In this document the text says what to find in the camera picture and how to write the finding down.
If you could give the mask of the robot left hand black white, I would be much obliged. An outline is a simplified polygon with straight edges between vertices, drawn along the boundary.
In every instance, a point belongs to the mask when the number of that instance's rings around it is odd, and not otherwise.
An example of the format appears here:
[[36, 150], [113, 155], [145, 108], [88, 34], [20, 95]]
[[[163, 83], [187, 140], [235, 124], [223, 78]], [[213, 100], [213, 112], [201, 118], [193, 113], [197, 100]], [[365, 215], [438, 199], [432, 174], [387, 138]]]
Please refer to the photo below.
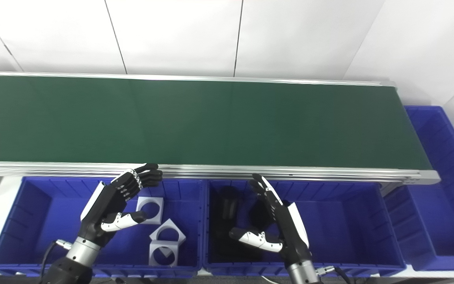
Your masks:
[[157, 187], [162, 181], [158, 164], [145, 163], [136, 169], [127, 169], [110, 183], [99, 183], [81, 213], [78, 239], [105, 247], [115, 233], [140, 224], [147, 219], [142, 211], [124, 212], [128, 201], [142, 188]]

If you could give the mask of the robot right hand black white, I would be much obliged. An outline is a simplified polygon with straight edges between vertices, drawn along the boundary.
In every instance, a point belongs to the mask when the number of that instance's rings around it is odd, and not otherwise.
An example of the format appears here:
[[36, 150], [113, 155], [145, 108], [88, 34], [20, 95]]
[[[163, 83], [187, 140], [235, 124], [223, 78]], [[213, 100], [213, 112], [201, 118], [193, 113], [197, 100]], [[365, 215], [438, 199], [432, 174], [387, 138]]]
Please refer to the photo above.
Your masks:
[[279, 229], [280, 235], [277, 241], [269, 241], [263, 231], [232, 228], [229, 237], [261, 250], [279, 253], [286, 268], [294, 264], [312, 264], [308, 236], [296, 204], [286, 204], [261, 174], [253, 173], [249, 183]]

